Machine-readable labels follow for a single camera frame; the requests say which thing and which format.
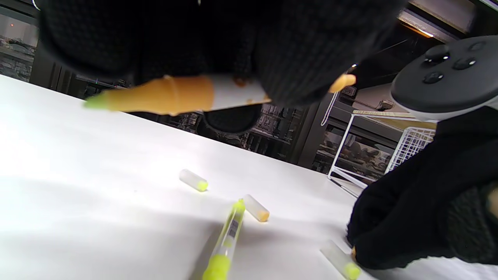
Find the controller button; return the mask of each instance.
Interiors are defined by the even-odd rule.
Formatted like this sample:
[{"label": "controller button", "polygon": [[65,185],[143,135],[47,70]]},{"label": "controller button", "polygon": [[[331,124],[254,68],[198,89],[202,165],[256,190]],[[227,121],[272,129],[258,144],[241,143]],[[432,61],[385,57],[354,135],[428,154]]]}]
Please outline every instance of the controller button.
[{"label": "controller button", "polygon": [[423,82],[426,84],[434,84],[434,83],[441,81],[443,79],[443,77],[444,77],[443,73],[441,73],[439,71],[435,71],[435,72],[432,72],[430,74],[427,74],[424,77]]},{"label": "controller button", "polygon": [[484,42],[484,41],[474,43],[474,44],[472,44],[469,47],[469,51],[478,51],[478,50],[481,50],[482,48],[484,48],[484,45],[486,45],[486,42]]},{"label": "controller button", "polygon": [[432,48],[428,49],[425,52],[425,58],[428,61],[448,59],[449,55],[450,55],[450,47],[448,47],[448,45],[433,46]]},{"label": "controller button", "polygon": [[474,57],[469,58],[460,58],[453,64],[453,69],[455,70],[464,70],[476,63],[476,59]]}]

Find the wire basket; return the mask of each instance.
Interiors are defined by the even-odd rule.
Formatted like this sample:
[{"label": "wire basket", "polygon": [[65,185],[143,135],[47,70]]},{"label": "wire basket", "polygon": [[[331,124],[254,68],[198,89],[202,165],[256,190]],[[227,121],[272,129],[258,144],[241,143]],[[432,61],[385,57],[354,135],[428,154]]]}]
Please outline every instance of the wire basket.
[{"label": "wire basket", "polygon": [[436,130],[423,129],[416,127],[408,127],[403,131],[403,135],[398,142],[398,146],[392,158],[385,169],[388,173],[398,167],[400,164],[414,156],[416,153],[425,148],[425,146],[432,142]]}]

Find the orange highlighter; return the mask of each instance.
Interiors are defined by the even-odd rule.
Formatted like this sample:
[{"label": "orange highlighter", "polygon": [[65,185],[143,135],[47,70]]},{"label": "orange highlighter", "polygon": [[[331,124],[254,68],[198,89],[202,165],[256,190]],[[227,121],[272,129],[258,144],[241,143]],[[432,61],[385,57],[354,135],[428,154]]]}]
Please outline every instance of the orange highlighter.
[{"label": "orange highlighter", "polygon": [[[354,75],[344,74],[334,82],[330,92],[340,91],[355,82]],[[106,90],[89,97],[84,106],[90,109],[175,116],[268,102],[271,99],[256,80],[230,75],[202,75],[164,76],[131,89]]]}]

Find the black knit glove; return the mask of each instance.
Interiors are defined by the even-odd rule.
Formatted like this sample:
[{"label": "black knit glove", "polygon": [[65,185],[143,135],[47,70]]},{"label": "black knit glove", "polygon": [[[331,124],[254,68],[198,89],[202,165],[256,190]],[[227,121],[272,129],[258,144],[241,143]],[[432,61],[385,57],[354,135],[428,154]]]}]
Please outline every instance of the black knit glove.
[{"label": "black knit glove", "polygon": [[[376,49],[406,2],[44,0],[40,40],[88,76],[132,76],[142,84],[165,74],[253,75],[276,104],[297,106],[321,100]],[[207,120],[241,132],[259,117],[260,106],[251,108],[209,113],[217,115]]]}]

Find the white table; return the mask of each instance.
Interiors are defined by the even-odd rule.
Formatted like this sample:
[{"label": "white table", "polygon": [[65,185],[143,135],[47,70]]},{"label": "white table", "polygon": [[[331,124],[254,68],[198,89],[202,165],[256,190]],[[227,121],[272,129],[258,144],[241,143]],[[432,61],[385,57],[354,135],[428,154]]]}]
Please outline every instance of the white table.
[{"label": "white table", "polygon": [[246,216],[231,279],[341,279],[319,248],[346,248],[355,199],[326,175],[4,76],[0,97],[0,279],[199,280],[247,193],[270,220]]}]

